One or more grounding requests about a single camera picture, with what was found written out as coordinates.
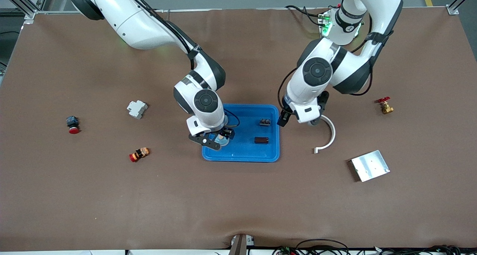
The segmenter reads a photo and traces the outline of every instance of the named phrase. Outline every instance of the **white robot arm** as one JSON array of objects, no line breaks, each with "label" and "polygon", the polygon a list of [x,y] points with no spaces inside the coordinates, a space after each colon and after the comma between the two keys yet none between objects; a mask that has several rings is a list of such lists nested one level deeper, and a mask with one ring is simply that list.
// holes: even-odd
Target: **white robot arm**
[{"label": "white robot arm", "polygon": [[[361,21],[366,9],[373,19],[373,28],[366,37],[361,54],[356,56],[331,39],[351,41],[354,32],[344,32],[346,26],[357,27],[356,23]],[[341,17],[341,25],[330,25],[327,38],[310,42],[303,51],[282,98],[283,109],[278,124],[285,126],[291,115],[295,115],[299,123],[317,124],[328,100],[329,94],[324,91],[327,85],[332,85],[342,94],[358,92],[372,73],[401,9],[402,0],[343,0],[338,10],[332,9],[334,17],[345,15]]]},{"label": "white robot arm", "polygon": [[202,146],[219,150],[233,138],[227,128],[222,101],[216,90],[225,83],[225,70],[179,27],[162,19],[144,0],[71,0],[89,19],[106,19],[131,47],[147,50],[175,44],[191,60],[191,71],[174,87],[174,98],[187,119],[189,138]]}]

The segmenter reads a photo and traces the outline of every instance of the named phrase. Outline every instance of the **silver square box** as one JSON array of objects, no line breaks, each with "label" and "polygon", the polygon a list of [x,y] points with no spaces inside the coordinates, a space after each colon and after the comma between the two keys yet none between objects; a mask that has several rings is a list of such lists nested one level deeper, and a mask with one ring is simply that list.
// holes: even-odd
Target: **silver square box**
[{"label": "silver square box", "polygon": [[379,150],[351,159],[351,163],[362,182],[390,172]]}]

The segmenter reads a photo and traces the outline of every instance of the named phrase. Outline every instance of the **round gray joint cover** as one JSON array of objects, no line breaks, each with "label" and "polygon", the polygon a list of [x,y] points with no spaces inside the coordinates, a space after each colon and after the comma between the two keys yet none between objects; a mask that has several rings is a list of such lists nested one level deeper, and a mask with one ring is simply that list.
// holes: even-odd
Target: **round gray joint cover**
[{"label": "round gray joint cover", "polygon": [[303,79],[305,83],[311,86],[324,85],[333,69],[328,61],[320,57],[310,58],[303,66]]},{"label": "round gray joint cover", "polygon": [[210,89],[202,89],[194,97],[194,104],[201,112],[214,112],[218,107],[218,97]]}]

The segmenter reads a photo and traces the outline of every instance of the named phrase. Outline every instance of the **brown tabletop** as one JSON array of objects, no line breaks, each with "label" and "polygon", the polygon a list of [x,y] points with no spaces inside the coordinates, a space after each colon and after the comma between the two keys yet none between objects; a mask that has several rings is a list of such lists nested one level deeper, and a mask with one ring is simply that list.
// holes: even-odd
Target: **brown tabletop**
[{"label": "brown tabletop", "polygon": [[[278,105],[318,37],[286,10],[170,19],[227,71],[225,103]],[[177,47],[135,50],[106,21],[26,25],[0,89],[0,250],[223,248],[237,233],[256,245],[476,245],[477,64],[445,8],[402,11],[367,95],[329,88],[337,136],[320,154],[327,126],[293,119],[275,163],[205,161],[172,96],[188,71]],[[386,96],[395,112],[383,115],[373,101]],[[138,99],[150,105],[141,120],[126,110]],[[131,163],[141,147],[151,154]],[[356,182],[346,161],[376,149],[391,173]]]}]

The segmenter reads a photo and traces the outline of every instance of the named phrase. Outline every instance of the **blue plastic tray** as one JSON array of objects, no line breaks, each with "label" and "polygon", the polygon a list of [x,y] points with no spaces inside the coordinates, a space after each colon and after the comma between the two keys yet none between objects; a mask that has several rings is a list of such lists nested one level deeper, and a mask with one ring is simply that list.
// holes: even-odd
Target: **blue plastic tray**
[{"label": "blue plastic tray", "polygon": [[[280,134],[278,109],[273,105],[224,104],[224,108],[240,119],[240,126],[234,128],[235,137],[219,151],[202,147],[202,156],[209,161],[230,162],[275,162],[280,157]],[[229,123],[236,124],[233,116]],[[270,119],[270,126],[260,126],[260,119]],[[269,138],[268,144],[254,143],[256,136]]]}]

